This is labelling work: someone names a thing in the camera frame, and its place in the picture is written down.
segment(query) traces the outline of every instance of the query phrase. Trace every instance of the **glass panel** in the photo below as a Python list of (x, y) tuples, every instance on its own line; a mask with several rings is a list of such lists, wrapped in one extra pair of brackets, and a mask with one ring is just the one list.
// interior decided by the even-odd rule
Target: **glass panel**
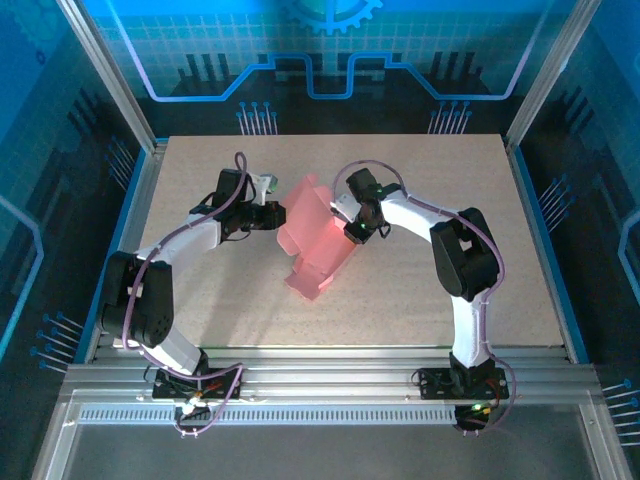
[(85, 3), (160, 137), (505, 132), (573, 5)]
[(0, 2), (0, 63), (0, 476), (29, 478), (140, 147), (55, 2)]
[[(590, 359), (606, 365), (605, 386), (628, 377), (634, 389), (640, 383), (638, 25), (637, 1), (602, 3), (522, 143)], [(553, 182), (559, 187), (544, 195)]]

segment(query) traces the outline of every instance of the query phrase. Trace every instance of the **translucent pink plastic part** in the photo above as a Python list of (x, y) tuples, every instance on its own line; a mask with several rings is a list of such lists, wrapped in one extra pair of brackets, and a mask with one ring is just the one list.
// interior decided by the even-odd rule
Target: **translucent pink plastic part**
[(317, 175), (307, 175), (280, 202), (287, 223), (278, 230), (278, 243), (288, 255), (298, 255), (285, 283), (305, 298), (317, 298), (333, 281), (356, 245), (345, 237), (345, 222), (331, 213), (331, 191), (316, 186)]

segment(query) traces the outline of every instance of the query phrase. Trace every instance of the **blue frame edge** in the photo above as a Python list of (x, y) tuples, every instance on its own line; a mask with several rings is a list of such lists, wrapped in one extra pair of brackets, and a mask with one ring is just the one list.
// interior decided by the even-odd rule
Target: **blue frame edge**
[(513, 170), (516, 181), (523, 189), (522, 193), (526, 194), (523, 201), (525, 201), (528, 204), (527, 206), (530, 207), (530, 212), (533, 217), (530, 220), (530, 225), (534, 230), (534, 236), (537, 237), (536, 243), (538, 244), (537, 247), (540, 249), (539, 253), (544, 257), (544, 260), (542, 261), (542, 268), (548, 276), (547, 280), (552, 284), (551, 288), (555, 290), (555, 294), (557, 295), (556, 303), (557, 306), (562, 309), (562, 317), (565, 322), (566, 331), (570, 337), (565, 339), (565, 341), (570, 341), (572, 343), (578, 363), (589, 363), (589, 355), (587, 354), (587, 349), (585, 347), (584, 340), (582, 339), (582, 333), (580, 332), (580, 327), (578, 327), (578, 321), (576, 319), (573, 306), (571, 305), (571, 300), (569, 299), (569, 292), (567, 291), (564, 279), (562, 278), (560, 265), (558, 264), (558, 259), (556, 258), (553, 244), (551, 243), (551, 237), (549, 236), (549, 232), (545, 226), (542, 211), (536, 201), (533, 182), (529, 176), (529, 170), (527, 169), (520, 147), (517, 147), (514, 150), (514, 157), (516, 165), (513, 165)]
[(89, 344), (91, 343), (93, 328), (96, 324), (96, 315), (98, 313), (98, 304), (100, 302), (100, 292), (102, 290), (102, 284), (104, 282), (104, 272), (107, 265), (107, 259), (113, 252), (118, 249), (120, 239), (122, 238), (122, 234), (124, 232), (124, 226), (127, 223), (127, 217), (129, 216), (129, 210), (131, 209), (131, 204), (133, 203), (133, 196), (136, 192), (136, 188), (138, 187), (138, 181), (140, 180), (142, 167), (149, 159), (149, 157), (150, 155), (147, 155), (144, 149), (141, 148), (140, 153), (138, 154), (138, 160), (136, 161), (136, 166), (133, 170), (133, 175), (131, 176), (131, 181), (129, 182), (129, 188), (127, 189), (124, 201), (122, 202), (122, 208), (120, 209), (118, 222), (116, 223), (116, 228), (113, 232), (113, 236), (111, 237), (111, 243), (109, 244), (109, 249), (107, 250), (104, 264), (102, 265), (100, 278), (98, 280), (98, 284), (96, 285), (96, 291), (93, 294), (93, 300), (91, 301), (91, 307), (89, 307), (87, 321), (85, 322), (84, 329), (82, 330), (82, 336), (80, 337), (80, 342), (78, 344), (78, 349), (76, 350), (73, 363), (84, 363), (87, 350), (89, 349)]

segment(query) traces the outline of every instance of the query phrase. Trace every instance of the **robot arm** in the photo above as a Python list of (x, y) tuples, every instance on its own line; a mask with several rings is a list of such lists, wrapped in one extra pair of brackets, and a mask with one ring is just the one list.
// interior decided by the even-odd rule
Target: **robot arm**
[[(451, 376), (459, 384), (461, 395), (469, 392), (495, 368), (482, 345), (480, 304), (482, 292), (497, 281), (496, 258), (458, 220), (422, 208), (397, 184), (383, 187), (366, 168), (351, 175), (347, 185), (352, 195), (342, 195), (332, 206), (334, 212), (346, 218), (345, 235), (354, 243), (366, 243), (376, 231), (386, 238), (391, 226), (397, 225), (432, 244), (438, 279), (453, 304)], [(470, 208), (459, 215), (491, 238), (479, 210)]]
[[(189, 212), (183, 225), (193, 225), (226, 202), (240, 179), (240, 171), (223, 170), (216, 191)], [(234, 232), (275, 230), (284, 224), (285, 209), (278, 202), (266, 201), (276, 182), (272, 175), (248, 174), (240, 194), (228, 208), (174, 237), (149, 264), (143, 284), (136, 292), (129, 335), (162, 365), (186, 375), (206, 373), (206, 355), (174, 325), (173, 281)], [(122, 335), (133, 280), (157, 246), (156, 243), (134, 253), (116, 252), (109, 258), (101, 299), (104, 330)]]

